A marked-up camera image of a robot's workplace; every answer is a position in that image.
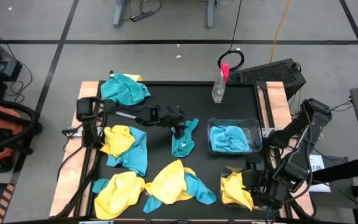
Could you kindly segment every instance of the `yellow cloth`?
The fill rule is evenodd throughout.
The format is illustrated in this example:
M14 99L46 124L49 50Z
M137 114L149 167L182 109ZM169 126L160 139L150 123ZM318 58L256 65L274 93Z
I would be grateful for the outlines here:
M144 179L136 177L134 171L114 175L94 200L96 217L103 220L116 218L137 203L144 185Z
M131 130L124 125L115 125L112 128L105 127L104 135L105 145L100 150L113 155L115 158L130 149L135 142L135 138L131 135Z
M140 75L131 75L131 74L123 74L123 75L133 79L135 82L143 81L143 78Z
M242 184L241 173L233 172L226 178L221 179L221 190L222 190L222 202L227 203L238 203L244 205L249 210L255 208L251 194L243 190L245 186Z
M181 160L172 162L160 171L153 182L145 185L147 193L154 195L165 205L191 199L194 196L186 193L185 172L196 175L190 168L183 167Z

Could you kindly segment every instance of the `gray floor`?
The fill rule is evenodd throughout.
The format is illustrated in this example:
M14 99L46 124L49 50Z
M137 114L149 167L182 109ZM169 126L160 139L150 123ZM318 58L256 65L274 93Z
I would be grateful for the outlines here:
M358 0L346 0L358 26ZM272 40L286 0L243 1L236 39ZM10 40L60 39L73 0L0 0L0 36ZM145 11L158 4L147 0ZM239 1L221 0L215 10L215 27L206 29L206 3L197 0L164 0L160 12L143 21L112 27L113 0L80 0L67 39L152 40L230 39ZM132 13L139 2L132 0ZM280 40L356 40L339 0L294 0L282 26ZM57 49L56 44L11 45L16 57L34 74L24 92L23 104L35 108ZM6 222L47 218L62 162L65 138L71 124L82 81L104 80L108 71L141 74L144 80L212 80L218 57L228 45L64 45L41 113L44 131L32 141L35 152L27 156ZM268 63L271 45L234 45L246 55L243 68ZM300 62L307 84L301 100L316 98L335 106L347 101L349 89L358 87L358 45L278 45L275 60ZM237 58L228 57L235 64ZM29 81L23 70L20 80ZM298 99L292 105L297 111ZM329 156L358 158L358 127L352 110L335 113L316 146ZM0 174L9 182L11 173ZM349 210L318 207L323 220L353 222Z

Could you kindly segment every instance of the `metal clamp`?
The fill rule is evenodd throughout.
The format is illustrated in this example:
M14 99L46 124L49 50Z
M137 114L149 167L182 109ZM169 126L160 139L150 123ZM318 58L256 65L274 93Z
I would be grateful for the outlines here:
M276 129L275 128L261 128L260 130L262 132L262 137L267 138L270 135L270 133L272 131L275 131Z

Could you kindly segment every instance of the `clear plastic bottle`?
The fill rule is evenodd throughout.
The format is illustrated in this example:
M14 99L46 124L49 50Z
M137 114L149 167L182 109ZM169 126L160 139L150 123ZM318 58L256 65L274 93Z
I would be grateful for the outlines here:
M212 99L215 103L222 102L224 90L226 89L226 82L229 78L229 64L227 62L222 63L221 73L215 80L214 87L212 89Z

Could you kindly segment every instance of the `cyan cloth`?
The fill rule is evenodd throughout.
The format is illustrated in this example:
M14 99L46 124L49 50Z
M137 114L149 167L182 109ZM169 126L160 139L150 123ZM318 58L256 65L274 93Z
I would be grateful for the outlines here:
M176 139L172 135L172 155L175 157L185 157L190 154L194 148L194 141L192 140L191 133L198 125L198 119L195 118L193 121L186 121L185 133L182 138Z
M107 186L109 181L109 179L99 179L95 181L93 183L92 192L96 194L100 193L100 191L102 191Z
M109 155L107 166L115 167L118 164L122 164L123 167L133 170L144 177L147 170L146 133L133 127L129 128L131 129L131 135L135 138L135 143L117 158Z
M133 79L115 73L100 87L102 99L117 100L126 106L136 105L144 101L145 97L151 96L144 84L135 82Z
M213 126L209 141L215 152L249 152L247 137L237 126Z
M206 188L198 177L194 176L193 174L185 173L185 182L187 185L186 193L194 195L197 201L205 205L211 205L216 201L215 194ZM151 195L144 205L143 212L150 213L161 207L162 204L162 201Z

